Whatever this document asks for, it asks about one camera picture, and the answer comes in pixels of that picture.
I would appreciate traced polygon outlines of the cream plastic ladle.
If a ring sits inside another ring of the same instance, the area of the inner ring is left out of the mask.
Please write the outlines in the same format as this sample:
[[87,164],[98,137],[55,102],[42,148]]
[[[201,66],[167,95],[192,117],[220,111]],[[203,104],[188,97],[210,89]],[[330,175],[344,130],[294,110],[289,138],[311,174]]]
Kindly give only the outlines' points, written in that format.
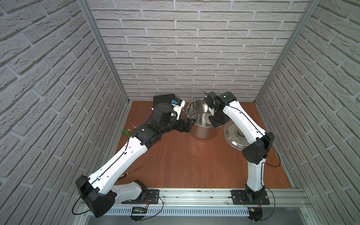
[[211,124],[211,125],[214,124],[215,118],[211,113],[208,114],[208,121],[209,121],[209,124]]

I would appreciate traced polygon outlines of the stainless steel pot lid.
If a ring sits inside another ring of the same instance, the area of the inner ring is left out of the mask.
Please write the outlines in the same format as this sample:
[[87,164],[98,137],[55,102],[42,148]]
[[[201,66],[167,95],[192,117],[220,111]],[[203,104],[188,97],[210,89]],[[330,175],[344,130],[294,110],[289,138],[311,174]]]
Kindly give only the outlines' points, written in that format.
[[233,121],[229,121],[224,127],[225,140],[235,149],[242,151],[249,146],[249,143]]

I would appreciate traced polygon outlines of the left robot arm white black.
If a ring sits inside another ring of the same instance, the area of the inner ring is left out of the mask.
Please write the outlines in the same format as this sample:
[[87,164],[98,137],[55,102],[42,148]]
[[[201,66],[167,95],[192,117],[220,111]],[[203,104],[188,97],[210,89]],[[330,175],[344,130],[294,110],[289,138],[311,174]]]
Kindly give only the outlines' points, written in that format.
[[195,120],[181,118],[185,101],[175,98],[168,103],[154,106],[152,114],[129,136],[125,145],[102,167],[89,176],[76,180],[80,199],[97,218],[106,214],[116,202],[142,200],[146,186],[140,181],[114,187],[121,175],[154,144],[163,134],[177,130],[190,132]]

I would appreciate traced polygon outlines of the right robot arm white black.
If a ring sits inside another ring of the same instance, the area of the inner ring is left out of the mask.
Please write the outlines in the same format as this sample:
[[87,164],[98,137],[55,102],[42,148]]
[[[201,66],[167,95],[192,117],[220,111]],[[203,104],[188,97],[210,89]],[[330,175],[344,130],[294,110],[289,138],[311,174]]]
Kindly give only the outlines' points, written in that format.
[[248,176],[243,199],[249,203],[259,201],[259,197],[265,193],[264,165],[275,138],[274,134],[261,128],[229,91],[220,95],[207,93],[204,101],[214,111],[209,117],[213,127],[232,120],[245,136],[248,146],[242,150],[242,154],[247,161]]

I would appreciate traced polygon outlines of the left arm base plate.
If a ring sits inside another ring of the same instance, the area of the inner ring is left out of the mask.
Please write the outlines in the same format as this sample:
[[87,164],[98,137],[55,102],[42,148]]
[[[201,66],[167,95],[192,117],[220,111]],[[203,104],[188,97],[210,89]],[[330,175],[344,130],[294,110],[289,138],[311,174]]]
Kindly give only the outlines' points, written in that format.
[[136,200],[123,201],[122,204],[158,204],[159,192],[159,189],[147,189],[142,191]]

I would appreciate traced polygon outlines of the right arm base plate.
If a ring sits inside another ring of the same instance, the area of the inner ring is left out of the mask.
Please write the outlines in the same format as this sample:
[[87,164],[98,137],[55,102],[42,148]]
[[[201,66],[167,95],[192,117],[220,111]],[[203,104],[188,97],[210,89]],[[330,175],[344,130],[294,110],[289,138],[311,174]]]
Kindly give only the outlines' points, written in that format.
[[250,190],[234,189],[230,193],[234,205],[270,205],[266,191],[253,194]]

